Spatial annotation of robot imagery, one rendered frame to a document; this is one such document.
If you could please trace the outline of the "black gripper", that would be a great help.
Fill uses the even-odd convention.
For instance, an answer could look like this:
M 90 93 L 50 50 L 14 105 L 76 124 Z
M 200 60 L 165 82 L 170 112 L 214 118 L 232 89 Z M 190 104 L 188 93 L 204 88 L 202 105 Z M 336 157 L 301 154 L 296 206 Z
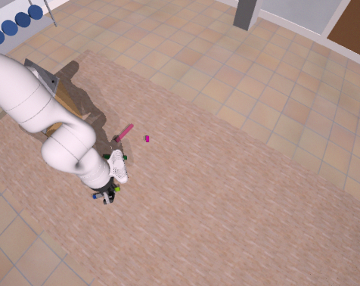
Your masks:
M 112 187 L 113 186 L 113 187 Z M 115 186 L 113 185 L 113 177 L 110 177 L 109 182 L 101 188 L 90 188 L 94 191 L 99 191 L 104 196 L 104 205 L 113 203 L 115 193 Z

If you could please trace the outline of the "pink rod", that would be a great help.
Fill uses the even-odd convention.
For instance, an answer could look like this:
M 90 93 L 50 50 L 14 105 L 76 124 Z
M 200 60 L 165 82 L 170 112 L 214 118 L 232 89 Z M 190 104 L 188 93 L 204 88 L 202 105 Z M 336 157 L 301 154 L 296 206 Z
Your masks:
M 133 125 L 131 124 L 117 139 L 116 142 L 119 142 L 133 127 Z

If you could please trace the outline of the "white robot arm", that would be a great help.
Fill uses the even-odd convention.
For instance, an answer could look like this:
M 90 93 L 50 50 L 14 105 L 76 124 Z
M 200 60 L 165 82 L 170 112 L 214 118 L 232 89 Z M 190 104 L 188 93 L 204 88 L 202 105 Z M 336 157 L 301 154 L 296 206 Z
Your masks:
M 122 151 L 112 151 L 108 166 L 92 147 L 93 127 L 61 105 L 38 78 L 34 67 L 0 54 L 0 107 L 30 133 L 63 122 L 42 144 L 43 160 L 57 170 L 77 174 L 90 188 L 105 186 L 111 176 L 126 183 Z

